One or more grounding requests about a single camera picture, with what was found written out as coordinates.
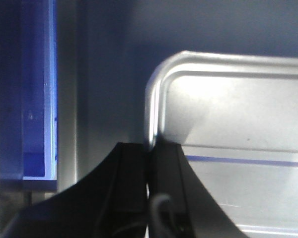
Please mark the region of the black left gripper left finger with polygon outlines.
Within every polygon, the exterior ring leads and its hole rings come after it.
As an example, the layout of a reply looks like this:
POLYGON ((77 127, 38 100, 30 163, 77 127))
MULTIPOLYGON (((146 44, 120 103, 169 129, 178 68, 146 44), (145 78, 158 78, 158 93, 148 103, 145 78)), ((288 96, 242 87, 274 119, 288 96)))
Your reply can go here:
POLYGON ((118 143, 88 175, 20 211, 4 238, 142 238, 147 227, 146 160, 137 143, 118 143))

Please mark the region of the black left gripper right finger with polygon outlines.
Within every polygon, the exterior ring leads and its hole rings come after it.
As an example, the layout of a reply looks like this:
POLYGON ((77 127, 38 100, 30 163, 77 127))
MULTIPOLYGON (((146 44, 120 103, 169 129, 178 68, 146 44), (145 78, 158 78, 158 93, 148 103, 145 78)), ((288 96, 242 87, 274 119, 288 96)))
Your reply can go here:
POLYGON ((201 183, 181 145, 158 142, 149 160, 151 238, 245 238, 201 183))

